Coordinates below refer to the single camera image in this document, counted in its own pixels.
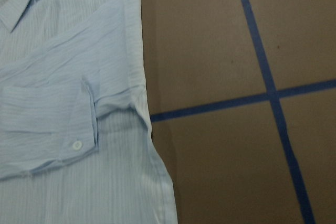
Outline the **light blue button-up shirt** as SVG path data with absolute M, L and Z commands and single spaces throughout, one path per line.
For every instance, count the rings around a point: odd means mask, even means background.
M 141 0 L 1 0 L 1 223 L 177 223 Z

